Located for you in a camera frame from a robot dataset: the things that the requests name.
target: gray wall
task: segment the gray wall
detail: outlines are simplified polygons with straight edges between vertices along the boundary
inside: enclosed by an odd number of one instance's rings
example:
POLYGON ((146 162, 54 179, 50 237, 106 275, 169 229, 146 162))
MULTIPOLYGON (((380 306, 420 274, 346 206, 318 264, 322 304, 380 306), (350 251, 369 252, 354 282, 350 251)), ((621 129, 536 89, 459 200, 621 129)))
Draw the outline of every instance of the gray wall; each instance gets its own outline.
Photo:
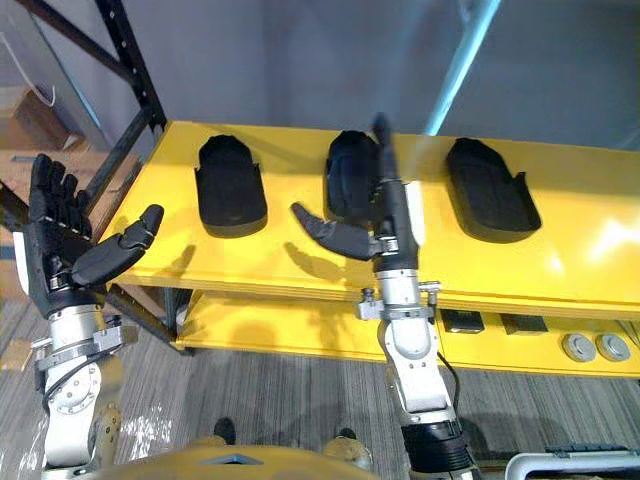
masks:
MULTIPOLYGON (((93 2, 51 3, 113 51, 93 2)), ((167 116, 200 122, 365 128, 384 110, 419 132, 462 33, 449 0, 125 7, 167 116)), ((634 24, 634 1, 503 0, 441 133, 636 148, 634 24)), ((115 140, 136 111, 130 90, 44 29, 115 140)))

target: black metal shelving rack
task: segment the black metal shelving rack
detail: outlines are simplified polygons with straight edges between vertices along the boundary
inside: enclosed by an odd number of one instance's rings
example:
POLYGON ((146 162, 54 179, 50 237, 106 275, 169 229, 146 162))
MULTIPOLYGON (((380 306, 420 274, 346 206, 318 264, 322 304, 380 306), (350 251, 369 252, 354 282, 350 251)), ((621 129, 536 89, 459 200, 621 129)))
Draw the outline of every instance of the black metal shelving rack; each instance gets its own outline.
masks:
MULTIPOLYGON (((152 132, 158 128, 164 131, 167 118, 151 82, 151 77, 131 29, 127 13, 120 0, 95 0, 115 46, 118 59, 114 58, 45 1, 16 0, 16 2, 127 82, 140 105, 140 111, 135 115, 120 139, 118 139, 87 186, 86 190, 91 198, 89 205, 89 211, 91 211, 145 128, 149 127, 152 132)), ((2 225, 12 232, 20 230, 22 225, 28 221, 29 207, 7 185, 3 182, 0 182, 0 184, 0 219, 2 225)), ((176 349, 176 310, 179 304, 188 301, 190 291, 165 288, 164 294, 167 314, 164 319, 154 316, 122 287, 116 284, 112 284, 109 289, 107 302, 162 342, 176 349)), ((192 353, 190 349, 178 351, 182 354, 192 353)))

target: silver metal joint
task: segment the silver metal joint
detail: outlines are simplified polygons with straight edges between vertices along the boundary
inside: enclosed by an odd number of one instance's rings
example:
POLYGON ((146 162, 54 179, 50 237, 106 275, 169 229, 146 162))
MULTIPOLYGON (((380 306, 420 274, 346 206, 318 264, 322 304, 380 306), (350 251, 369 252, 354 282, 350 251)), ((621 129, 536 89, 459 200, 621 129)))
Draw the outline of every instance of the silver metal joint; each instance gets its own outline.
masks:
POLYGON ((91 341, 93 334, 106 325, 99 305, 77 305, 63 308, 49 316, 53 350, 91 341))
POLYGON ((38 340, 31 342, 31 350, 40 350, 46 348, 53 343, 51 337, 39 338, 38 340))
POLYGON ((360 320, 379 320, 384 304, 376 300, 373 288, 362 289, 362 301, 357 305, 356 316, 360 320))
POLYGON ((427 303, 435 306, 438 303, 438 293, 442 290, 442 284, 438 281, 420 282, 418 288, 427 294, 427 303))
POLYGON ((376 273, 380 296, 385 305, 419 305, 418 272, 413 269, 376 273))
POLYGON ((393 236, 378 237, 382 245, 382 256, 395 255, 398 253, 398 239, 393 236))

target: yellow shelf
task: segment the yellow shelf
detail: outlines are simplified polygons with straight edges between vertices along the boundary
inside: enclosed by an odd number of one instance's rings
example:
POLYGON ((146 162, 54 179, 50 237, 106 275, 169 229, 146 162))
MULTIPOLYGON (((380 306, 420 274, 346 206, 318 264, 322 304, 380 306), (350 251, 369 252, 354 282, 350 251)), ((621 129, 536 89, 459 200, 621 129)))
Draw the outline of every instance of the yellow shelf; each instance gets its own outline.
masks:
MULTIPOLYGON (((483 313, 485 330, 449 333, 437 318, 440 351, 458 367, 515 372, 640 376, 640 351, 614 321, 545 318, 548 333, 507 335, 498 314, 483 313), (579 332, 595 341, 598 333, 625 340, 631 358, 610 362, 599 354, 589 363, 571 360, 562 338, 579 332)), ((256 295, 195 292, 177 345, 288 353, 384 362, 378 345, 379 321, 355 317, 347 302, 256 295)))
MULTIPOLYGON (((354 300, 371 266, 312 242, 289 205, 323 211, 326 154, 338 132, 172 122, 105 236, 149 203, 165 208, 153 248, 118 282, 316 300, 354 300), (219 239, 204 230, 193 169, 211 136, 233 134, 261 164, 269 222, 219 239)), ((580 318, 640 319, 640 154, 505 140, 485 142, 527 182, 543 227, 511 244, 467 236, 445 185, 448 137, 396 135, 406 181, 422 181, 427 241, 423 280, 440 280, 443 307, 580 318)))

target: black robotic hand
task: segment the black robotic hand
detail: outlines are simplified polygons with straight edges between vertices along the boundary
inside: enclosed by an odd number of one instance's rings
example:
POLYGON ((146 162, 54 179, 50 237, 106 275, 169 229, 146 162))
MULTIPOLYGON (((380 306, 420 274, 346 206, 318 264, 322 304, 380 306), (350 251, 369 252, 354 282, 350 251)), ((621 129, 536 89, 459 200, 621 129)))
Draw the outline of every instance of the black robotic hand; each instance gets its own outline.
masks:
POLYGON ((14 235, 20 283, 45 318, 70 306, 103 305, 105 283, 144 255, 164 213, 151 205, 123 234, 94 246, 89 197, 84 190, 76 193, 77 185, 61 163, 38 155, 31 171, 30 223, 14 235))
POLYGON ((374 271, 418 268, 418 244, 411 230, 411 218, 404 184, 398 175, 391 127, 383 114, 372 125, 377 140, 372 161, 375 178, 368 194, 369 218, 373 230, 360 225, 324 221, 296 202, 291 206, 305 231, 318 244, 334 253, 356 260, 373 259, 374 271))

